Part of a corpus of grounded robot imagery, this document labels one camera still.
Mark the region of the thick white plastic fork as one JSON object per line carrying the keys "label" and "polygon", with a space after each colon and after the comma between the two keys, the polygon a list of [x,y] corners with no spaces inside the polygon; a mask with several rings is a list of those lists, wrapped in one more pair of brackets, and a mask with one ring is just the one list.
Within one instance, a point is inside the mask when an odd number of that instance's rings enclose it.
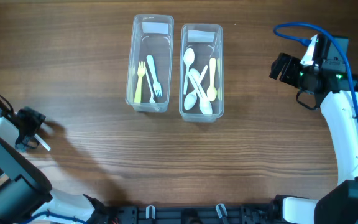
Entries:
{"label": "thick white plastic fork", "polygon": [[149,66],[149,70],[151,71],[151,74],[152,74],[154,92],[157,97],[162,97],[162,86],[157,79],[157,72],[155,69],[154,58],[152,55],[148,55],[148,56],[146,56],[146,59],[147,59],[147,63]]}

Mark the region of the white spoon slender handle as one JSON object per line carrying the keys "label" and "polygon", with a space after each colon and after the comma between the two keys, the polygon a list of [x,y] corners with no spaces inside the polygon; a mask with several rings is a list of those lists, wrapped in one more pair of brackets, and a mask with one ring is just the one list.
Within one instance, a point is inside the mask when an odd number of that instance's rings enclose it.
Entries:
{"label": "white spoon slender handle", "polygon": [[184,56],[183,56],[183,62],[186,65],[186,72],[185,72],[185,79],[183,83],[183,94],[185,95],[188,90],[188,73],[190,71],[190,66],[193,64],[195,60],[195,53],[194,50],[190,47],[186,49]]}

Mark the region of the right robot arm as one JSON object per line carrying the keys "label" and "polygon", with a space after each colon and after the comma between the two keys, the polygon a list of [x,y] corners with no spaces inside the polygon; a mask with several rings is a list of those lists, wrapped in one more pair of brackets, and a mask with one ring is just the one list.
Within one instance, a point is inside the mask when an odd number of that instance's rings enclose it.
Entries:
{"label": "right robot arm", "polygon": [[358,223],[358,76],[353,78],[352,96],[344,72],[303,65],[280,53],[270,77],[315,96],[331,133],[338,169],[337,187],[323,198],[281,198],[279,218],[288,223]]}

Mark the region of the yellow plastic fork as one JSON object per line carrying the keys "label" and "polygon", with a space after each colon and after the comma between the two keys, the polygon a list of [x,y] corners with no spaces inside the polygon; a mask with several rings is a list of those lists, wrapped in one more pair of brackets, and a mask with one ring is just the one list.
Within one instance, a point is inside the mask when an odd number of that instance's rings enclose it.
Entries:
{"label": "yellow plastic fork", "polygon": [[145,75],[145,70],[146,70],[146,66],[145,66],[145,62],[144,61],[140,61],[138,64],[138,68],[137,68],[137,86],[135,89],[135,97],[134,97],[134,102],[135,103],[140,103],[141,102],[141,98],[142,98],[142,79]]}

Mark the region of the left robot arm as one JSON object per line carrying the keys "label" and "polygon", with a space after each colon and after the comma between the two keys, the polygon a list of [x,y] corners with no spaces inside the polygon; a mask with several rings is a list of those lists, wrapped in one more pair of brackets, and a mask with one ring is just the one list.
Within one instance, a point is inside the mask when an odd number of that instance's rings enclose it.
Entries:
{"label": "left robot arm", "polygon": [[47,177],[22,153],[45,121],[32,108],[14,111],[0,95],[0,223],[107,223],[104,205],[87,195],[52,187]]}

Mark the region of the yellow plastic spoon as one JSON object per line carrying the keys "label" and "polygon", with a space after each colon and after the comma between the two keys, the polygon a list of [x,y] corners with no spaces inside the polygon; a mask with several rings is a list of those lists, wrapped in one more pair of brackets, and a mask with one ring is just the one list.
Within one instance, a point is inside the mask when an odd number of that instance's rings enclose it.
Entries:
{"label": "yellow plastic spoon", "polygon": [[209,60],[209,87],[207,89],[207,97],[210,102],[214,101],[217,97],[217,89],[214,86],[216,75],[217,60],[210,58]]}

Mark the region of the thin white fork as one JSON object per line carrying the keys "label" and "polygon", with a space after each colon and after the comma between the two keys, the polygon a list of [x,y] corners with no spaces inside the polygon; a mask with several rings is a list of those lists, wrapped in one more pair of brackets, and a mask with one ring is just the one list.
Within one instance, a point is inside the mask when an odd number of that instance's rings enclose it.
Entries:
{"label": "thin white fork", "polygon": [[41,144],[46,150],[50,151],[51,147],[38,135],[35,134],[34,138],[37,140],[39,144]]}
{"label": "thin white fork", "polygon": [[147,78],[147,83],[148,83],[149,90],[150,90],[150,100],[149,100],[149,103],[150,103],[150,104],[156,104],[156,102],[155,102],[155,100],[154,100],[154,91],[153,91],[152,84],[151,84],[150,77],[149,77],[149,73],[148,73],[147,70],[145,70],[145,76],[146,76],[146,78]]}

